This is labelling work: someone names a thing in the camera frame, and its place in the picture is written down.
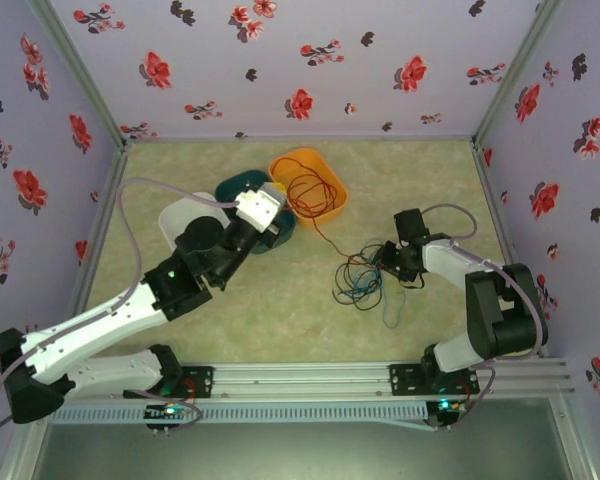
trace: wall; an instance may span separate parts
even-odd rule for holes
[[[26,3],[0,0],[0,332],[65,318],[113,153]]]
[[[562,7],[483,147],[600,452],[600,0]]]
[[[51,3],[127,136],[190,139],[473,134],[539,1]]]

